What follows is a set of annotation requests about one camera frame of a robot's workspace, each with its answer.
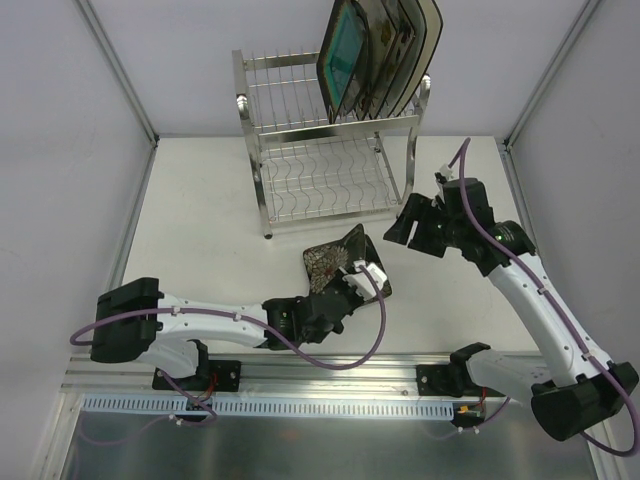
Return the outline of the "dark floral square plate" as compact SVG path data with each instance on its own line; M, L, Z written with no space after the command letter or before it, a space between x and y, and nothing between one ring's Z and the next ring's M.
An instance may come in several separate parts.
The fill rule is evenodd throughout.
M338 240L307 248L302 258L309 279L310 293L320 293L331 282L344 282L343 270L352 273L352 264L356 260L374 262L384 270L373 241L365 232L363 224L357 224ZM383 298L392 295L389 279L380 292ZM375 301L376 297L365 300L364 304Z

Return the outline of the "round silver-rimmed plate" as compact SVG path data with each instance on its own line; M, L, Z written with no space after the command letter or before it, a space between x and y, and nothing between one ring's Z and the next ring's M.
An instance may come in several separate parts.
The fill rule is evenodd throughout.
M357 120L362 120L370 86L372 39L364 8L358 1L350 1L349 5L355 14L356 32L361 37L361 47L339 113L341 118L353 114Z

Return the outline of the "colourful flower plate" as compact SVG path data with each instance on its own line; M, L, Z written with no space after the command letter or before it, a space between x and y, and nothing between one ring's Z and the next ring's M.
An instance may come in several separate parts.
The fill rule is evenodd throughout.
M397 66L394 56L401 34L401 13L398 1L359 1L359 5L366 14L370 39L369 76L356 107L358 119L365 120L379 115L390 88Z
M399 33L393 44L391 57L384 65L379 89L371 104L374 118L388 118L393 115L410 77L412 49L416 40L416 23L412 18L413 8L407 1L391 1L387 4L397 12Z

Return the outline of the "black square plate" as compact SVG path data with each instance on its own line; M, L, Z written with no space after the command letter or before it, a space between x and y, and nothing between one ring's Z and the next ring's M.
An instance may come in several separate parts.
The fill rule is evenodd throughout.
M335 1L316 62L316 74L330 124L346 111L350 84L365 46L363 21L353 1Z

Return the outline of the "white square plate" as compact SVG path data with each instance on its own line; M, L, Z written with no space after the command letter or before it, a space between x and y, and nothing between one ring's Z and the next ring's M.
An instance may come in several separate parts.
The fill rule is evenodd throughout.
M417 88L420 85L422 77L427 73L428 68L431 64L433 56L435 54L436 48L438 46L441 33L444 26L443 17L439 6L434 0L417 0L422 1L424 6L424 11L427 16L428 22L428 33L427 40L425 41L425 49L423 51L422 63L419 67L418 74L416 75L419 83L417 84Z
M379 111L383 117L399 115L417 89L416 75L422 63L425 41L427 40L428 22L422 1L400 1L400 13L408 21L412 34L410 46L401 54L384 103Z

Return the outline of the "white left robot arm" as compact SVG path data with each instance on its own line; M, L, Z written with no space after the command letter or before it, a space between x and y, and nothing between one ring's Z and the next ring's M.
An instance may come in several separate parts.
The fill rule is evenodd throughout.
M341 279L307 296L228 306L163 293L157 278L143 277L98 298L98 322L138 310L144 313L99 325L90 358L104 364L146 363L195 390L210 376L206 341L271 351L319 344L331 333L342 333L344 318L364 304L357 289Z

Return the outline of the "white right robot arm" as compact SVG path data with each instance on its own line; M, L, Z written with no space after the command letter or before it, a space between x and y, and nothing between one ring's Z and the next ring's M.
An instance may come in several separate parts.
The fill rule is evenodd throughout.
M438 258L459 250L512 306L544 360L535 367L476 342L451 353L430 389L457 398L493 390L530 406L542 429L565 441L616 415L638 385L634 367L614 362L559 298L524 229L495 220L477 179L447 181L434 199L410 194L384 238Z

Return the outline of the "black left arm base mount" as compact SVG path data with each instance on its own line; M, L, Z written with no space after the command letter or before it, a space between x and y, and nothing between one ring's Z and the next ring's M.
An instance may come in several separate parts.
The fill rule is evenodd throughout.
M235 393L240 386L241 367L238 360L209 359L194 375L174 379L174 383L190 392L204 392L213 387L214 393Z

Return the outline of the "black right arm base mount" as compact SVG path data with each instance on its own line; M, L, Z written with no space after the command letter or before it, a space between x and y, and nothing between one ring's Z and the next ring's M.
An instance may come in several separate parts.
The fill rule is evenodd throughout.
M453 398L504 397L504 394L475 384L469 375L466 362L490 346L476 342L452 352L446 364L419 364L416 366L416 383L419 396L447 396Z

